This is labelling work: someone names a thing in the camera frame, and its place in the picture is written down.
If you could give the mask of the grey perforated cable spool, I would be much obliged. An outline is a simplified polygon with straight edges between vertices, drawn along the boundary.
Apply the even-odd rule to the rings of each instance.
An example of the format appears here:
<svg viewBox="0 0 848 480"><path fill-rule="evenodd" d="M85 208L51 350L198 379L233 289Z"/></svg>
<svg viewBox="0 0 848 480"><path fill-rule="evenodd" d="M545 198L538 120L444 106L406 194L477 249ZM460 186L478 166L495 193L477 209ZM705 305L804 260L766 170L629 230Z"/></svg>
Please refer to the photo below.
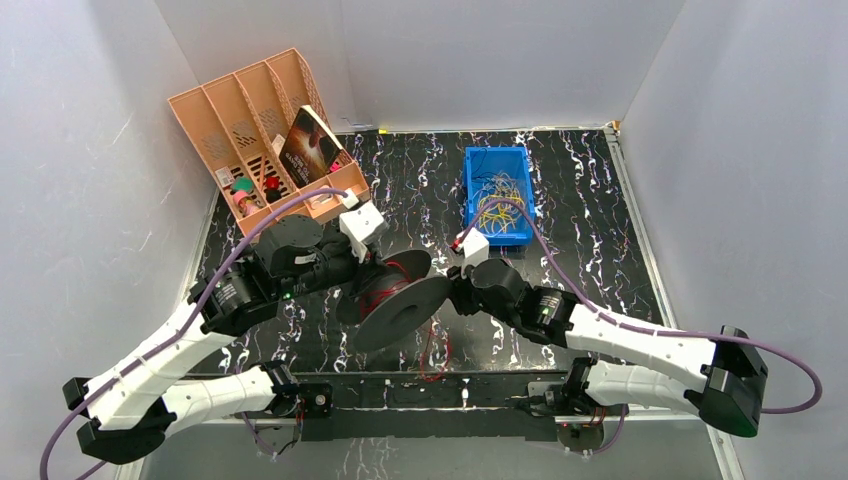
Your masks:
<svg viewBox="0 0 848 480"><path fill-rule="evenodd" d="M358 328L352 348L371 352L386 348L427 322L447 300L451 281L431 275L431 255L406 250L385 259L374 255L342 287L336 307L338 323Z"/></svg>

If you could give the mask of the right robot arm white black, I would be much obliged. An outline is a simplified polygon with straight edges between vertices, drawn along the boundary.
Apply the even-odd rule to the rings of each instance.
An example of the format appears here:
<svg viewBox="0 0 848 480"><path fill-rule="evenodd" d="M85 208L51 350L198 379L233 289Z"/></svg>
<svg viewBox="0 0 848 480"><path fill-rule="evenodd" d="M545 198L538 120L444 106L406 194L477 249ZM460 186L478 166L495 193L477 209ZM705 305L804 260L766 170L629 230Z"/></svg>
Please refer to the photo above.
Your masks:
<svg viewBox="0 0 848 480"><path fill-rule="evenodd" d="M700 337L592 311L571 292L530 285L500 259L452 267L448 278L459 314L484 312L533 343L599 354L571 367L561 390L571 411L639 404L695 415L737 437L757 435L768 367L744 331L723 326Z"/></svg>

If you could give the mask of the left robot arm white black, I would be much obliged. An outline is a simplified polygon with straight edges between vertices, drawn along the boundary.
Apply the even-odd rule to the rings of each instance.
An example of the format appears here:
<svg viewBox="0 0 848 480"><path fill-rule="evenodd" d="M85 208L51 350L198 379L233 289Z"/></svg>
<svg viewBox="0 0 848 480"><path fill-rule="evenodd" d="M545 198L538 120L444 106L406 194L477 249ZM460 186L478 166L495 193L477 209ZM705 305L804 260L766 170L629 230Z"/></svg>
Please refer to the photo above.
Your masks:
<svg viewBox="0 0 848 480"><path fill-rule="evenodd" d="M281 361L213 380L186 382L199 362L273 319L281 302L362 279L380 263L383 216L365 205L325 227L300 214L282 217L239 244L215 274L111 370L63 388L84 418L81 451L122 465L149 455L176 433L209 419L267 411L288 416L311 395Z"/></svg>

